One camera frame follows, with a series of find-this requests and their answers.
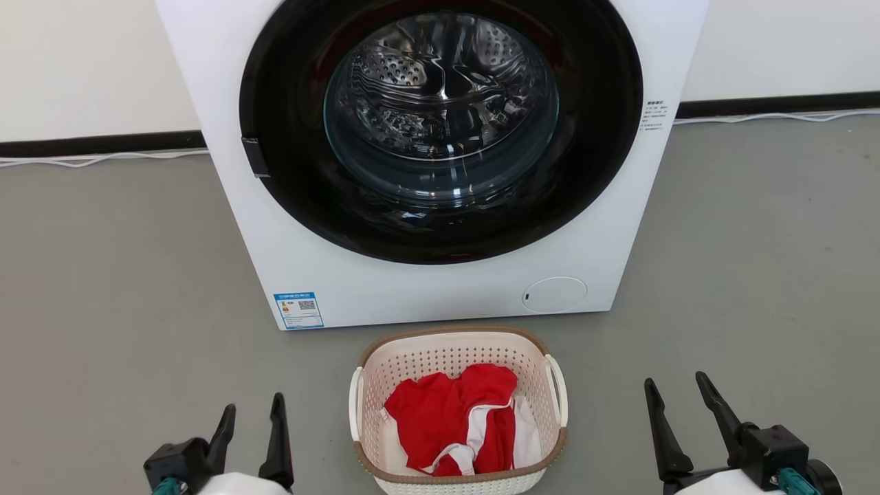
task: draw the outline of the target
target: laundry basket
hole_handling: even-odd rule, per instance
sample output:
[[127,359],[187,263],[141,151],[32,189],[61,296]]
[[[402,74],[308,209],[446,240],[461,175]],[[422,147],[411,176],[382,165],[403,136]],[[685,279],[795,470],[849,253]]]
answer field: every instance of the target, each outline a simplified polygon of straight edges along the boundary
[[[524,395],[532,407],[541,462],[461,477],[430,477],[407,469],[406,457],[389,447],[386,422],[379,414],[385,401],[407,378],[437,372],[455,378],[476,363],[507,366],[517,375],[514,395]],[[363,354],[351,377],[348,421],[358,460],[389,495],[512,495],[532,488],[562,452],[568,397],[556,360],[529,333],[501,327],[432,329],[387,337]]]

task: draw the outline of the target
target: white fabric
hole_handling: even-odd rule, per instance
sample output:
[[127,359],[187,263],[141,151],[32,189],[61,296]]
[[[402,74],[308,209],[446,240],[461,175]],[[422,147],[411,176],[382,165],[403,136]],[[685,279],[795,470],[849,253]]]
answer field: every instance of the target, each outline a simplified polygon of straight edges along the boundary
[[514,398],[513,417],[516,420],[516,436],[513,439],[513,467],[514,469],[533,466],[542,459],[541,437],[538,433],[538,424],[532,416],[532,407],[524,395]]
[[[491,410],[506,407],[513,408],[516,427],[513,440],[513,466],[509,469],[525,468],[540,462],[544,456],[541,453],[538,426],[532,416],[532,409],[529,405],[529,401],[524,396],[519,395],[517,397],[511,397],[510,401],[504,405],[474,406],[467,415],[467,445],[453,443],[446,446],[440,455],[434,459],[431,465],[422,468],[422,471],[433,473],[437,465],[440,463],[440,459],[445,455],[449,455],[458,465],[458,469],[461,471],[462,476],[473,475],[473,461],[477,458],[477,455],[480,454],[480,449],[486,441],[488,413]],[[385,408],[380,410],[379,414],[388,426],[386,429],[387,435],[389,437],[393,435],[393,438],[388,438],[383,441],[383,444],[388,448],[386,454],[393,454],[394,457],[402,459],[403,465],[406,466],[408,456],[403,449],[403,446],[400,444],[400,436],[397,432],[397,421],[388,414],[388,411],[385,410]],[[414,469],[405,469],[406,471],[414,471]]]
[[384,460],[383,469],[393,475],[404,477],[429,477],[430,475],[407,466],[409,455],[400,444],[397,421],[385,409],[378,413],[383,419],[379,427],[379,450]]

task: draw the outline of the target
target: blue label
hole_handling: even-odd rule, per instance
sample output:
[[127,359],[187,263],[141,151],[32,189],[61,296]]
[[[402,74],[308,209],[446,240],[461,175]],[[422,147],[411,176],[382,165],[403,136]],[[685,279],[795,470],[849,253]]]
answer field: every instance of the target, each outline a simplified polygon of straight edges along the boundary
[[322,329],[324,319],[314,292],[288,292],[275,295],[275,304],[281,312],[287,330]]

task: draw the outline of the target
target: front-loading washing machine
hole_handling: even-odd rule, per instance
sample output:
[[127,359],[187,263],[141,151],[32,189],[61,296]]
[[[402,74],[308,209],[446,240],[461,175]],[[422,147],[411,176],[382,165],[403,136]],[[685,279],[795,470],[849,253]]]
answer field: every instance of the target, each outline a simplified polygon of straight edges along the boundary
[[709,0],[157,0],[281,329],[608,310]]

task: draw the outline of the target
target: clothing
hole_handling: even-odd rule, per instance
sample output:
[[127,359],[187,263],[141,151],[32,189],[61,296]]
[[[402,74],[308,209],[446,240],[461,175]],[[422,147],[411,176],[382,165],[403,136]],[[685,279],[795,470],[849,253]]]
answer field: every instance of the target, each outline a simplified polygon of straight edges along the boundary
[[522,468],[541,460],[538,428],[524,397],[513,397],[508,368],[471,365],[405,380],[381,411],[396,425],[407,467],[433,476],[468,476]]

